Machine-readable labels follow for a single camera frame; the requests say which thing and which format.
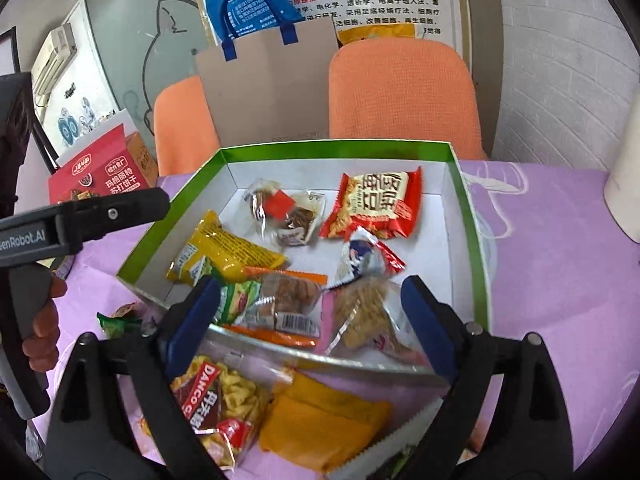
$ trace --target blue bag handle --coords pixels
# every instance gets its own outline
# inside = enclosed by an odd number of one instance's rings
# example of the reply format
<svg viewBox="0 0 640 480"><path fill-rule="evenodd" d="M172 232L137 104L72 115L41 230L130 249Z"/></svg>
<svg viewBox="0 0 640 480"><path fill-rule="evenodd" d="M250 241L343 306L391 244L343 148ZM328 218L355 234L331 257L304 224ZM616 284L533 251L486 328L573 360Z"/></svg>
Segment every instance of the blue bag handle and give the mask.
<svg viewBox="0 0 640 480"><path fill-rule="evenodd" d="M273 3L270 0L264 0L264 2L267 4L269 10L273 14L273 17L276 19L276 22L280 26L282 42L285 45L297 43L298 34L296 33L296 27L293 22L290 22L289 20L283 20L275 7L273 7ZM229 34L231 34L236 39L240 36L233 28L233 25L231 25L231 20L229 20L228 5L229 0L222 0L222 3L220 4L220 24L222 26L222 32L224 34L224 38L222 39L222 51L225 54L225 60L232 61L234 59L237 59L238 55L236 54L234 41L229 38Z"/></svg>

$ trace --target red cookie box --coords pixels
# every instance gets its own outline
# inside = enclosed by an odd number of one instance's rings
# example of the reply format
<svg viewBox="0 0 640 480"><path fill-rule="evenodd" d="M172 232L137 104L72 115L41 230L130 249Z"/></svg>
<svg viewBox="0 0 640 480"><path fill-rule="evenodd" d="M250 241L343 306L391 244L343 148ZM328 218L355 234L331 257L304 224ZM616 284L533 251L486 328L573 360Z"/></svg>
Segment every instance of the red cookie box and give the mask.
<svg viewBox="0 0 640 480"><path fill-rule="evenodd" d="M120 124L49 177L49 202L155 187L158 165L139 132L124 136Z"/></svg>

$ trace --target paper roll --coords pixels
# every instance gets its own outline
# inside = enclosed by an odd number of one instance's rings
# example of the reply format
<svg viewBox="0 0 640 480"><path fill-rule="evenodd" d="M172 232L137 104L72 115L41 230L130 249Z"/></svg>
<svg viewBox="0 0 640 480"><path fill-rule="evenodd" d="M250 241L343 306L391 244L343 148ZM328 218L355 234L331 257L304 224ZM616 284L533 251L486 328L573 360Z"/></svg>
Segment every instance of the paper roll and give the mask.
<svg viewBox="0 0 640 480"><path fill-rule="evenodd" d="M640 89L629 111L618 160L604 187L604 200L620 228L640 243Z"/></svg>

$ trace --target yellow bag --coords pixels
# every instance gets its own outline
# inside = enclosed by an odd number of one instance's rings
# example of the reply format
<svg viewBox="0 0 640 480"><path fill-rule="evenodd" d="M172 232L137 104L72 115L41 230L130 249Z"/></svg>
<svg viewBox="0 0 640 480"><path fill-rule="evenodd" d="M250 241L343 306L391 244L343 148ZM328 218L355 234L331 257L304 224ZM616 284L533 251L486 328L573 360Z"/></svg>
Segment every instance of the yellow bag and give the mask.
<svg viewBox="0 0 640 480"><path fill-rule="evenodd" d="M167 278L172 282L193 286L200 267L206 264L205 256L227 283L244 282L245 266L275 269L286 260L282 254L225 231L218 215L212 210L205 213L187 244L172 262Z"/></svg>
<svg viewBox="0 0 640 480"><path fill-rule="evenodd" d="M361 453L382 430L390 402L369 402L297 372L293 384L274 389L260 431L260 449L320 473Z"/></svg>

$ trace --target chair backrest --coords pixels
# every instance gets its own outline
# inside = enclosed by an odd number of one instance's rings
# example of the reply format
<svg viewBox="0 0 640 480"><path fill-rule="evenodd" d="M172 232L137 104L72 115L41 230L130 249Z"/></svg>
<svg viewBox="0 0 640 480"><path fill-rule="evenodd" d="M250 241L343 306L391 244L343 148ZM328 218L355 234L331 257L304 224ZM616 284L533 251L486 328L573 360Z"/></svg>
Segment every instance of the chair backrest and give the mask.
<svg viewBox="0 0 640 480"><path fill-rule="evenodd" d="M165 88L154 106L161 176L193 173L220 147L199 76Z"/></svg>
<svg viewBox="0 0 640 480"><path fill-rule="evenodd" d="M476 93L458 53L438 41L377 38L342 47L329 68L334 139L451 142L484 159Z"/></svg>

